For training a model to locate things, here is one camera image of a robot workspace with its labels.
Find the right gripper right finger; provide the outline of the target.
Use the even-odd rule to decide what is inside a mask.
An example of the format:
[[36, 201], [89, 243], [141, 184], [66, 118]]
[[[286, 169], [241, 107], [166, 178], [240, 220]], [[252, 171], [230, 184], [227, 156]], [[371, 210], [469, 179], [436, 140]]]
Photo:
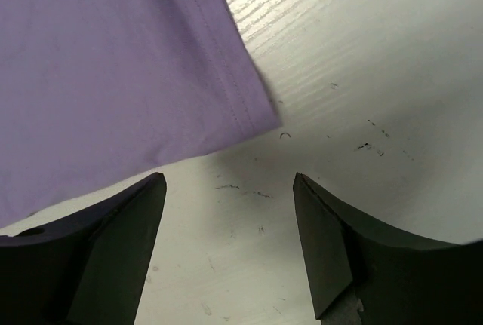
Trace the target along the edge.
[[482, 242], [393, 227], [304, 174], [294, 204], [315, 318], [322, 324], [480, 324]]

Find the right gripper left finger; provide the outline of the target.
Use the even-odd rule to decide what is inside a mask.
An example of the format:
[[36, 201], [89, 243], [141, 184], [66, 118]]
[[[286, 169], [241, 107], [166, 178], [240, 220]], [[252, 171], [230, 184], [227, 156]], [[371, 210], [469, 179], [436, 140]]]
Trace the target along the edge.
[[3, 324], [133, 324], [167, 186], [153, 173], [117, 195], [1, 237]]

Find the purple t shirt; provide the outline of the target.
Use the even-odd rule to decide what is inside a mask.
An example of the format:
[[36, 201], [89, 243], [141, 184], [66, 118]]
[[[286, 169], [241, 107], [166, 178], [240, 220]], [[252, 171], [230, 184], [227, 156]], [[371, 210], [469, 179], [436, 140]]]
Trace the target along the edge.
[[1, 0], [1, 224], [280, 124], [226, 0]]

